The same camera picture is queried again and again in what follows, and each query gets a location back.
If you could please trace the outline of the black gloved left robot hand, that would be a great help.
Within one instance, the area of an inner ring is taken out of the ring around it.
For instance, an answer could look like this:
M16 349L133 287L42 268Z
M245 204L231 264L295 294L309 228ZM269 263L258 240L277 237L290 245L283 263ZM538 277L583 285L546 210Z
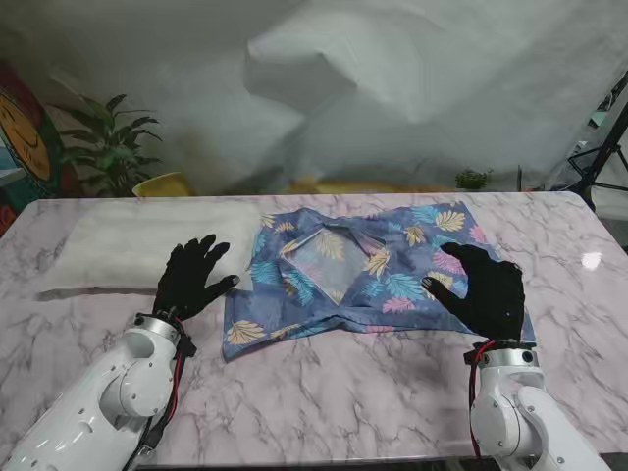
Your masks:
M229 249L230 244L217 243L215 235L178 244L159 280L152 315L185 321L234 288L239 283L237 275L207 284L215 265Z

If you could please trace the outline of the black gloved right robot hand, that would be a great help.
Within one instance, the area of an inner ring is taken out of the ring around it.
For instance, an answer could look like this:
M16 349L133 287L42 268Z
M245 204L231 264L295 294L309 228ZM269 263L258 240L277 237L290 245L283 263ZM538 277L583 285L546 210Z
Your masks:
M441 250L457 259L467 275L461 298L433 276L421 285L470 331L488 340L521 340L525 319L525 292L520 268L496 261L489 252L470 244L448 242Z

